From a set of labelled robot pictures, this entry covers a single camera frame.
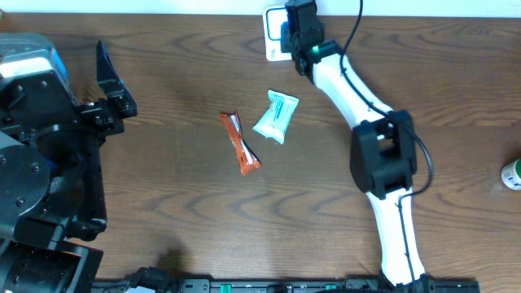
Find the orange snack bar wrapper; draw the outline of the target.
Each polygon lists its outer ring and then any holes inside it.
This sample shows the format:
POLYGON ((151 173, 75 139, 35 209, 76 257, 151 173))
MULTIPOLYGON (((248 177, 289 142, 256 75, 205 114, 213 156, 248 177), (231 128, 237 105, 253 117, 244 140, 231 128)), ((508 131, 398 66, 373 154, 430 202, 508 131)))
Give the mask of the orange snack bar wrapper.
POLYGON ((243 130, 238 113, 222 112, 220 119, 234 146, 241 174, 246 176, 251 171, 258 169, 261 162, 243 140, 243 130))

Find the teal tissue pack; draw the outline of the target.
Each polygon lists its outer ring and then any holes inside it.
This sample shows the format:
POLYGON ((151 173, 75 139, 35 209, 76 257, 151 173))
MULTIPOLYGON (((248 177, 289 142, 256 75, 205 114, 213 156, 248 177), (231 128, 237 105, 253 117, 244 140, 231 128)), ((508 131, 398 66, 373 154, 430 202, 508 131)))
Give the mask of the teal tissue pack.
POLYGON ((268 90, 268 98, 270 100, 269 109, 253 129, 282 145, 285 142, 287 128, 300 100, 274 90, 268 90))

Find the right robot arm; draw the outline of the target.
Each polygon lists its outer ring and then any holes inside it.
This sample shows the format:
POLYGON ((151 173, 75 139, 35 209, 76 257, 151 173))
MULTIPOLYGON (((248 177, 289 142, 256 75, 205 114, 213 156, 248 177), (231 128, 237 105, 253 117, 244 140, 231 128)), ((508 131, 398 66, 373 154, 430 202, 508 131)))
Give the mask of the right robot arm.
POLYGON ((325 37, 314 1, 288 1, 285 10, 282 52, 291 55, 296 71, 333 102, 351 129, 349 168, 374 211, 383 289, 427 292, 412 219, 412 199, 426 191, 425 187, 413 188, 416 150, 425 155, 430 175, 434 165, 414 131, 412 116, 406 110, 393 110, 371 92, 350 64, 347 46, 325 37))

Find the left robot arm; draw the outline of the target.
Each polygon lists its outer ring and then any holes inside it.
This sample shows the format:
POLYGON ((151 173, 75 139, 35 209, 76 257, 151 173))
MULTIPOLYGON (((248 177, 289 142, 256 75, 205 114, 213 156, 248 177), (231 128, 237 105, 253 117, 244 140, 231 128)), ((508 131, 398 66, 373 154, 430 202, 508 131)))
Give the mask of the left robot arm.
POLYGON ((1 36, 1 289, 104 292, 103 257, 87 247, 107 227, 100 148, 138 108, 103 43, 102 98, 81 103, 47 37, 1 36))

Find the green lid jar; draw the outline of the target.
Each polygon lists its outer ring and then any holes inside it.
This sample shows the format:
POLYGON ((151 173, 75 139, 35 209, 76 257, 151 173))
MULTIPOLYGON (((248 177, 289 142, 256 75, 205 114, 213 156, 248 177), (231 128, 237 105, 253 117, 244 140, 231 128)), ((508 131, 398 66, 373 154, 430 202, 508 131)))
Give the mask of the green lid jar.
POLYGON ((503 183, 512 190, 521 190, 521 159, 517 159, 507 165, 501 170, 501 179, 503 183))

